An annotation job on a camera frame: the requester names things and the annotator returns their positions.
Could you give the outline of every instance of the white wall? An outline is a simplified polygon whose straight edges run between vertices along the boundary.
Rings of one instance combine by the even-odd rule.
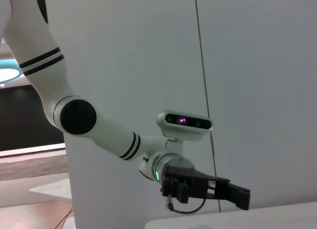
[[[207,115],[195,0],[47,0],[47,8],[71,86],[104,117],[160,135],[155,119],[163,109]],[[65,143],[77,228],[140,229],[179,216],[165,209],[160,185],[143,178],[135,162],[88,139],[65,136]],[[184,152],[214,174],[209,136],[186,143]],[[201,213],[217,211],[210,201]]]
[[[317,200],[316,4],[198,0],[217,174],[252,208]]]

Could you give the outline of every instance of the purple light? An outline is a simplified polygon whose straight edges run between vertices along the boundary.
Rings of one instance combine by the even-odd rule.
[[[179,124],[185,124],[185,123],[186,123],[186,119],[185,119],[185,118],[179,118],[179,119],[177,120],[177,123],[179,123]]]

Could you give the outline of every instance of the dark wall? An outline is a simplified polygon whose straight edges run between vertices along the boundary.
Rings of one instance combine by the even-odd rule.
[[[31,85],[0,89],[0,151],[63,142]]]

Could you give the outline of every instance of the wire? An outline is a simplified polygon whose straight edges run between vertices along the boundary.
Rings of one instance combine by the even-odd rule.
[[[174,209],[174,205],[173,205],[172,202],[168,203],[168,204],[167,204],[167,207],[168,207],[168,209],[169,209],[171,212],[180,213],[180,214],[192,214],[192,213],[196,213],[196,212],[198,212],[199,210],[201,210],[201,208],[204,206],[205,202],[206,202],[206,199],[204,198],[203,202],[201,203],[201,205],[200,205],[198,208],[196,208],[196,209],[193,210],[193,211],[189,211],[189,212],[184,212],[184,211],[175,210],[175,209]]]
[[[59,222],[59,224],[57,224],[56,228],[54,228],[54,229],[57,229],[58,226],[64,221],[64,219],[65,219],[65,221],[66,221],[68,215],[73,211],[72,208],[69,210],[69,212],[67,213],[67,215]]]

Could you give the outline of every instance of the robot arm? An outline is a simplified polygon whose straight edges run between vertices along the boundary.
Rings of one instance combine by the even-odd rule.
[[[163,150],[163,137],[143,137],[105,119],[68,84],[65,59],[44,21],[36,0],[11,0],[4,39],[25,77],[39,93],[49,122],[61,131],[91,138],[123,160]]]

